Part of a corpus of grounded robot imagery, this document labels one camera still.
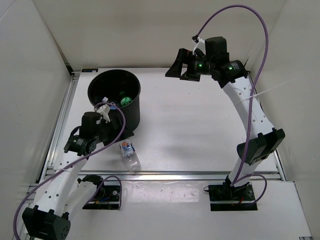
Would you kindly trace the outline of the green soda bottle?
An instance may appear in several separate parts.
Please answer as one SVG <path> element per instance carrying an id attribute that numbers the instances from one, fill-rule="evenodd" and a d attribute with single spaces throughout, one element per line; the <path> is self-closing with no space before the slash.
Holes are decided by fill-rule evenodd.
<path id="1" fill-rule="evenodd" d="M 132 98 L 128 96 L 124 91 L 121 91 L 119 95 L 121 97 L 120 104 L 122 107 L 129 105 L 133 101 Z"/>

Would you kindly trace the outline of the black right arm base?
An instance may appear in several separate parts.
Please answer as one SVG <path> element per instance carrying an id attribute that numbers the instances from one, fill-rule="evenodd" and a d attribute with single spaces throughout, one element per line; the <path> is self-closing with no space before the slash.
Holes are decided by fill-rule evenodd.
<path id="1" fill-rule="evenodd" d="M 232 189 L 227 184 L 208 185 L 203 190 L 209 194 L 212 212 L 257 211 L 257 203 L 252 185 Z"/>

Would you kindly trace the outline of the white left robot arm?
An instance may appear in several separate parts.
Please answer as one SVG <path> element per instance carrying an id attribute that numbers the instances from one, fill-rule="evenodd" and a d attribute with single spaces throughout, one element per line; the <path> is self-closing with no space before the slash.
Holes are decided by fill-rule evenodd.
<path id="1" fill-rule="evenodd" d="M 25 208 L 22 213 L 23 223 L 31 237 L 64 240 L 79 210 L 103 204 L 111 210 L 121 207 L 120 203 L 115 204 L 121 201 L 120 184 L 109 187 L 105 184 L 109 177 L 89 174 L 78 178 L 78 175 L 89 157 L 132 136 L 126 123 L 123 112 L 112 117 L 104 110 L 83 114 L 81 124 L 68 137 L 55 174 L 38 185 L 39 188 L 47 185 L 43 195 L 33 207 Z"/>

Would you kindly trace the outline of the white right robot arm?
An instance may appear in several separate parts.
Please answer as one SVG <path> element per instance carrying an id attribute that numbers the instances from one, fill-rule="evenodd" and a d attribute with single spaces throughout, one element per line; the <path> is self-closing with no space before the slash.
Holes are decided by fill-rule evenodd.
<path id="1" fill-rule="evenodd" d="M 258 165 L 272 154 L 285 138 L 264 113 L 254 94 L 254 86 L 240 60 L 230 60 L 227 41 L 222 36 L 198 40 L 193 50 L 180 48 L 165 76 L 198 82 L 211 76 L 229 97 L 246 132 L 244 143 L 236 147 L 238 160 L 225 179 L 224 193 L 238 199 Z"/>

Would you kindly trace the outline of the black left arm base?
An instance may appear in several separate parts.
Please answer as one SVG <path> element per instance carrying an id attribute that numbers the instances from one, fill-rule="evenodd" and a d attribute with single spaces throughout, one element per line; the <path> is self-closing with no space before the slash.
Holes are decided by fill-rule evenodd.
<path id="1" fill-rule="evenodd" d="M 102 176 L 89 174 L 78 178 L 77 183 L 90 182 L 96 186 L 97 193 L 86 203 L 83 210 L 120 210 L 122 206 L 122 182 L 115 175 Z"/>

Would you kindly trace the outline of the clear water bottle orange label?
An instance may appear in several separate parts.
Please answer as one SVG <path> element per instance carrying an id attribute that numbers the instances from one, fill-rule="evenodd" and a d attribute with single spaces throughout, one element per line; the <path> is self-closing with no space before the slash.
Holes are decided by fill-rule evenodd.
<path id="1" fill-rule="evenodd" d="M 141 170 L 141 163 L 136 153 L 133 142 L 125 139 L 119 143 L 124 164 L 130 172 L 138 172 Z"/>

